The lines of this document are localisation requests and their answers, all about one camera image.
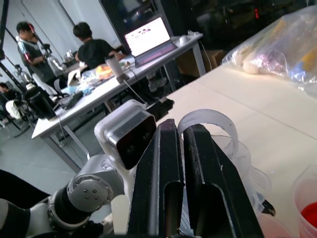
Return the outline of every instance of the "clear plastic wrap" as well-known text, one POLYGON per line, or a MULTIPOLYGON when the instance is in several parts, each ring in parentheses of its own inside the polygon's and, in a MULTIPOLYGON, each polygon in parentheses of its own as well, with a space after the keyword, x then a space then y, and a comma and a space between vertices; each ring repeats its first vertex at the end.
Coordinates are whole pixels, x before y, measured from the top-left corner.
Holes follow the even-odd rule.
POLYGON ((317 96, 317 6, 285 15, 249 38, 223 59, 250 74, 289 78, 317 96))
POLYGON ((98 67, 85 71, 81 75, 80 83, 88 83, 97 85, 100 81, 110 79, 114 76, 111 68, 106 64, 101 64, 98 67))

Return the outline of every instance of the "red liquid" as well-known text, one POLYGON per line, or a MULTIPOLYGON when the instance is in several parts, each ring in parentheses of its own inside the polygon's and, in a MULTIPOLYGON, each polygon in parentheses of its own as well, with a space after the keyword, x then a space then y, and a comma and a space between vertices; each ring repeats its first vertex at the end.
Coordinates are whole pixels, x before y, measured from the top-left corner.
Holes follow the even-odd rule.
POLYGON ((317 202, 305 207, 301 214, 306 219, 306 221, 317 228, 317 202))

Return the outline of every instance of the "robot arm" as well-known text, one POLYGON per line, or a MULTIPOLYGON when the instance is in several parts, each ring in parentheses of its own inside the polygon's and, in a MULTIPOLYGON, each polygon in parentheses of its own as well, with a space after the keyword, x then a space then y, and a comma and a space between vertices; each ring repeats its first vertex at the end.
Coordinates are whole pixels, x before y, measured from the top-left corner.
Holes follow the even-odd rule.
POLYGON ((93 156, 69 184, 48 201, 48 216, 54 229, 76 230, 90 215, 123 193, 122 179, 104 155, 93 156))
POLYGON ((147 108, 130 100, 100 121, 95 135, 105 154, 91 157, 67 186, 30 210, 10 209, 7 201, 0 202, 0 230, 3 221, 3 228, 12 226, 8 218, 16 211, 25 217, 24 231, 3 237, 73 234, 86 225, 93 212, 116 196, 126 194, 131 199, 136 165, 155 133, 156 120, 166 115, 172 105, 173 101, 163 99, 147 108))

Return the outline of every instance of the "box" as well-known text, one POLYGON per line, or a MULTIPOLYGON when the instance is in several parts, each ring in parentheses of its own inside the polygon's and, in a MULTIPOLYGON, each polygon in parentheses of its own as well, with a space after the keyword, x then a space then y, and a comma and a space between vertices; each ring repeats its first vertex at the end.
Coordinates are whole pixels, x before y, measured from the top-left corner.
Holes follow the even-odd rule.
MULTIPOLYGON (((208 58, 210 59, 212 69, 215 69, 216 67, 221 65, 221 61, 225 57, 225 52, 223 50, 206 51, 206 53, 205 51, 201 51, 201 54, 203 57, 206 72, 209 72, 211 70, 208 58)), ((181 56, 176 58, 176 62, 181 74, 190 75, 193 77, 200 77, 193 51, 188 51, 182 54, 181 56)))

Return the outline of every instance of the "white table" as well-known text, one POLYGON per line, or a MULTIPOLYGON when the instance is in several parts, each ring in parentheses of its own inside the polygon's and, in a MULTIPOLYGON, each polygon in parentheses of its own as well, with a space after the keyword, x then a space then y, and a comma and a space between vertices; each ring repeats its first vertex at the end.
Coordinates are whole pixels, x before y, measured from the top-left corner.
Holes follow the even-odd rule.
MULTIPOLYGON (((248 75, 221 66, 172 93, 174 108, 159 122, 174 118, 178 124, 196 109, 213 109, 236 125, 239 140, 252 157, 252 165, 265 172, 272 191, 268 201, 279 221, 298 237, 291 186, 309 165, 317 163, 317 99, 283 79, 248 75)), ((225 134, 207 126, 212 134, 225 134)))
MULTIPOLYGON (((196 59, 197 67, 199 69, 200 75, 204 75, 206 73, 204 62, 202 59, 202 55, 199 49, 198 40, 202 38, 202 34, 197 34, 193 36, 189 36, 189 41, 183 45, 179 45, 177 49, 139 67, 133 68, 134 74, 136 74, 137 78, 130 71, 127 71, 126 74, 129 76, 129 80, 127 82, 132 85, 137 82, 137 80, 145 77, 147 74, 159 69, 169 61, 174 58, 180 56, 186 51, 193 49, 194 56, 196 59)), ((172 89, 175 89, 172 80, 169 78, 172 89)), ((108 82, 97 87, 92 94, 89 96, 83 97, 73 108, 63 112, 61 118, 55 118, 51 121, 47 119, 39 119, 35 130, 32 135, 32 139, 40 137, 65 161, 67 165, 69 165, 76 173, 80 171, 80 167, 57 145, 55 140, 52 138, 52 134, 60 129, 60 123, 67 131, 67 133, 73 138, 73 140, 78 144, 78 146, 88 154, 89 151, 85 147, 85 145, 79 140, 79 138, 71 131, 71 129, 67 126, 75 118, 80 115, 90 111, 94 107, 102 104, 106 100, 111 97, 117 95, 127 88, 127 85, 124 83, 119 84, 116 78, 110 79, 108 82)))

